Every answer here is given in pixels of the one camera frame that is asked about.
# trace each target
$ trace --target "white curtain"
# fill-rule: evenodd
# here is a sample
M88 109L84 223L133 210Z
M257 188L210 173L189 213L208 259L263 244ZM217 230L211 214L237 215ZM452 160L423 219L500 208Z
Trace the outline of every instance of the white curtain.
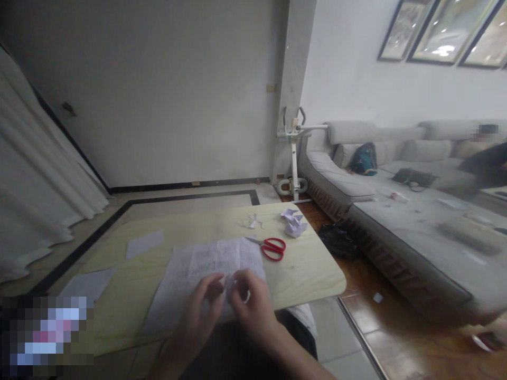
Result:
M0 48L0 282L72 240L69 226L108 204L90 167Z

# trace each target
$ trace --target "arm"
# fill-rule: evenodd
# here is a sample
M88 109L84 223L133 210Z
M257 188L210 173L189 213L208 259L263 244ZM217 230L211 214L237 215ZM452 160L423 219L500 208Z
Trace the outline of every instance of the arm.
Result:
M252 339L292 378L334 379L276 320L266 283L250 269L236 272L234 279L228 302Z
M199 282L188 299L169 346L150 370L147 380L178 379L201 352L222 312L223 285L219 282L222 277L222 273L211 274ZM205 299L209 300L210 309L203 315L201 304Z

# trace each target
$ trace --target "scissor handle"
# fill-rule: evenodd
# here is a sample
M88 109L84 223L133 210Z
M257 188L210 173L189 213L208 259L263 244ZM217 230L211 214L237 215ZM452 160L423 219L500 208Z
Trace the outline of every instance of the scissor handle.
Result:
M276 241L276 242L280 243L281 245L271 243L271 241ZM273 251L273 252L277 252L277 251L283 252L283 251L285 251L285 248L287 247L287 245L285 244L285 242L282 239L278 239L276 237L270 237L270 238L264 240L264 244L266 246L268 246L269 248L271 248L270 251Z
M272 248L270 245L263 245L260 247L260 249L262 250L262 253L264 254L264 256L266 256L268 259L270 259L271 261L280 261L281 259L284 258L284 252L282 249L280 249L280 247L276 247L276 248ZM280 256L279 257L273 257L273 256L270 256L266 253L266 251L270 251L270 252L273 252L273 253L277 253L279 254Z

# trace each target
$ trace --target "floor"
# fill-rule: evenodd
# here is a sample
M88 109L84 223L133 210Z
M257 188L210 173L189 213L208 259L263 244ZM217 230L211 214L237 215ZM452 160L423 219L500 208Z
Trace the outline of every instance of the floor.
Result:
M232 195L231 192L255 190L261 204L281 202L275 190L269 184L218 186L192 189L178 189L160 192L118 194L110 200L109 206L102 214L93 220L80 222L72 227L75 239L69 243L54 246L54 252L29 266L31 274L26 278L5 283L0 286L3 296L14 296L30 291L42 278L50 273L63 259L74 251L95 230L102 226L127 201L199 195L208 193L224 193L218 197L178 199L170 202L146 203L131 206L108 231L49 289L50 295L58 295L65 284L89 260L108 239L112 231L124 223L132 220L152 218L166 214L194 213L217 210L225 207L250 206L252 199L248 194ZM312 227L318 229L324 221L325 214L318 209L305 209L305 215ZM364 347L356 332L347 320L337 298L328 298L311 303L311 310L315 318L318 338L317 353L321 363L337 378L348 379L378 379L374 366L370 362ZM150 365L158 356L162 341L135 347L95 358L93 366L80 368L63 378L116 378L139 379L146 376Z
M331 219L315 204L299 208L318 229ZM391 380L507 379L507 351L486 353L470 335L507 333L507 313L486 327L440 328L427 322L366 258L336 259L347 278L341 299ZM380 303L373 296L380 293Z

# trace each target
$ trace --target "black plastic bag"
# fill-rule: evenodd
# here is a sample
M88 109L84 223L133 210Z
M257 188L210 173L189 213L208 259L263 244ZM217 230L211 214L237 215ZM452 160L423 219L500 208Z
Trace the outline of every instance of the black plastic bag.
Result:
M361 255L355 242L336 223L322 225L318 237L331 255L339 259L355 260Z

